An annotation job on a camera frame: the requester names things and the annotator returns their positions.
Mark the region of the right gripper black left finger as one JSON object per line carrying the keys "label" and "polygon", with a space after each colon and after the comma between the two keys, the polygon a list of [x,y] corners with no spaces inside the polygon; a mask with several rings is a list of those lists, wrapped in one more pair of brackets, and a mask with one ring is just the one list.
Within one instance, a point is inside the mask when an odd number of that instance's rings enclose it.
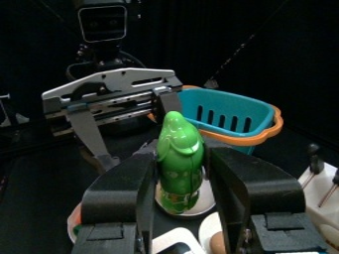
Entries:
{"label": "right gripper black left finger", "polygon": [[84,192],[72,254],[151,254],[156,159],[143,149]]}

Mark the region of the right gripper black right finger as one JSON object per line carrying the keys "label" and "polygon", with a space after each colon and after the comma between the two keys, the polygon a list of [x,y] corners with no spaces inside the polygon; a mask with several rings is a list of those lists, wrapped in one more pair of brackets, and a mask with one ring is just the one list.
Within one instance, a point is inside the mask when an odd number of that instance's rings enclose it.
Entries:
{"label": "right gripper black right finger", "polygon": [[207,169],[229,254],[327,254],[294,176],[222,147],[208,149]]}

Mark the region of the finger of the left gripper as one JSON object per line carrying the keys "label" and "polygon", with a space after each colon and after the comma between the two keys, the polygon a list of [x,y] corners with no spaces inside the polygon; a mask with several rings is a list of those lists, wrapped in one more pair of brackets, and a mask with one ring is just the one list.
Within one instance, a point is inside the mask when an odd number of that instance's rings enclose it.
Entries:
{"label": "finger of the left gripper", "polygon": [[71,112],[68,118],[74,131],[92,154],[99,173],[104,174],[119,164],[119,158],[108,153],[92,114],[88,110],[82,110]]}
{"label": "finger of the left gripper", "polygon": [[182,111],[182,103],[178,92],[160,87],[152,91],[152,114],[155,121],[162,124],[170,111]]}

